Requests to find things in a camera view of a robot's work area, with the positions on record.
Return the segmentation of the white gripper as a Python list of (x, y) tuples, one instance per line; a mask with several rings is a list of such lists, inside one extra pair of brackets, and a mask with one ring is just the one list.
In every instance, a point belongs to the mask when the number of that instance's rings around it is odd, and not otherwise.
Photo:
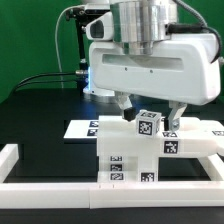
[(187, 104), (204, 105), (220, 93), (219, 39), (214, 33), (169, 34), (161, 40), (134, 43), (147, 24), (124, 20), (123, 42), (115, 40), (116, 18), (108, 12), (89, 23), (86, 34), (91, 82), (114, 91), (122, 118), (136, 117), (128, 94), (168, 100), (168, 130), (180, 128)]

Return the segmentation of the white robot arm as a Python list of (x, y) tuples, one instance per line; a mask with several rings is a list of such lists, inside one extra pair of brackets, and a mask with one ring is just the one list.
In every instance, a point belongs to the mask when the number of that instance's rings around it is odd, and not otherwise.
[(167, 100), (165, 128), (176, 131), (189, 104), (220, 93), (221, 40), (203, 19), (180, 24), (181, 0), (109, 0), (107, 12), (86, 26), (91, 81), (115, 92), (126, 120), (135, 118), (130, 94)]

